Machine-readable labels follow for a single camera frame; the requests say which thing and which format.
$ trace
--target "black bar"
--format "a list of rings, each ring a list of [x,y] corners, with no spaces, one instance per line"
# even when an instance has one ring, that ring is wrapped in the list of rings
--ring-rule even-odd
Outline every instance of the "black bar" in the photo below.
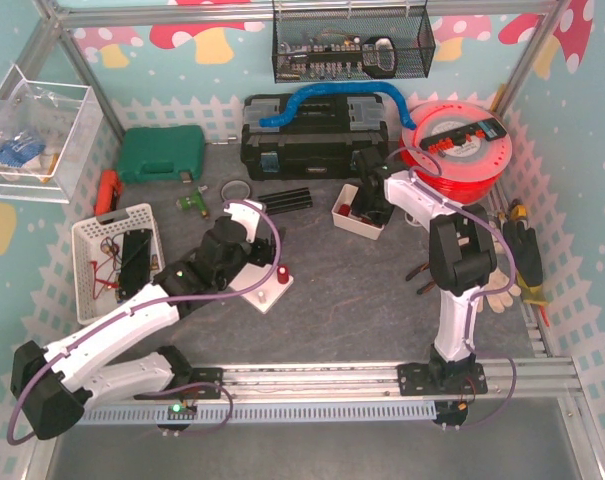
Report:
[[[302,210],[305,208],[310,208],[313,206],[312,201],[303,202],[303,203],[294,203],[291,205],[283,205],[277,208],[272,208],[271,210],[267,209],[267,215],[277,215],[278,213],[286,213],[293,212],[295,210]]]
[[[300,193],[308,193],[309,195],[311,194],[309,192],[309,187],[303,187],[303,188],[296,188],[294,190],[284,190],[282,192],[269,193],[268,195],[261,195],[258,197],[258,200],[260,202],[266,203],[270,200],[276,200],[283,196],[286,197],[287,195],[300,194]]]
[[[303,202],[305,200],[311,201],[311,195],[306,194],[306,195],[298,195],[295,197],[291,197],[291,198],[283,198],[282,200],[272,200],[270,202],[263,202],[266,205],[266,208],[275,208],[275,207],[279,207],[281,205],[287,205],[290,203],[299,203],[299,202]]]

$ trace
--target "white block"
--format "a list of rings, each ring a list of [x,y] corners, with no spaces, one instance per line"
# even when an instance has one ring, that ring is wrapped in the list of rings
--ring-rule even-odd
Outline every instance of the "white block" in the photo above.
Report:
[[[264,267],[258,267],[248,263],[240,273],[233,279],[229,288],[234,292],[242,290],[244,288],[255,285],[260,279],[264,278],[267,274],[271,265],[265,265]],[[242,295],[247,302],[253,305],[262,313],[266,313],[273,306],[275,302],[282,296],[284,292],[293,284],[293,276],[289,275],[289,282],[282,285],[278,282],[277,270],[273,272],[273,275],[264,283],[260,288],[253,290],[247,294]],[[259,292],[264,294],[264,299],[260,301]]]

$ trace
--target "blue object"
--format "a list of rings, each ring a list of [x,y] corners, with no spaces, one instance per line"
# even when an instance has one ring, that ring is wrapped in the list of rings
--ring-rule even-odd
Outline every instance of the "blue object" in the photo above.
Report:
[[[21,168],[29,160],[44,151],[44,140],[36,132],[22,132],[15,140],[9,140],[0,147],[0,164]]]
[[[409,108],[402,93],[390,83],[386,82],[347,82],[347,83],[316,83],[302,87],[289,98],[284,112],[273,117],[261,118],[262,128],[283,127],[293,121],[300,104],[309,97],[316,95],[333,95],[336,93],[386,93],[398,106],[400,122],[404,128],[415,130],[416,125],[411,119]]]

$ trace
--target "work glove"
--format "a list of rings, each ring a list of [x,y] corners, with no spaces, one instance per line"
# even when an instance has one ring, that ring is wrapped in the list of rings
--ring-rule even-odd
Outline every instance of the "work glove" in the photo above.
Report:
[[[524,222],[509,220],[502,227],[502,234],[524,283],[529,288],[542,285],[544,273],[535,230],[526,228]]]
[[[495,228],[495,224],[493,222],[489,223]],[[493,237],[493,248],[495,249],[496,254],[505,254],[502,244],[498,242],[495,237]],[[507,277],[506,274],[500,270],[500,267],[497,267],[489,275],[489,283],[484,287],[484,291],[502,288],[506,286],[507,283],[509,283],[509,277]],[[491,310],[493,310],[495,313],[502,313],[508,307],[513,305],[513,297],[519,296],[520,293],[520,287],[518,287],[516,284],[513,284],[513,286],[506,292],[498,293],[497,295],[488,295],[486,298],[489,302],[489,307],[491,307]],[[478,304],[478,312],[481,312],[482,310],[484,310],[484,297],[480,298],[480,303]]]

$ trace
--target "green toolbox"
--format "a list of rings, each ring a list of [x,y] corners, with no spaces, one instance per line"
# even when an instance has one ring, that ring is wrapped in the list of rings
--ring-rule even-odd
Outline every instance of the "green toolbox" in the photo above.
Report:
[[[124,136],[118,176],[123,183],[197,180],[202,175],[204,144],[197,125],[131,128]]]

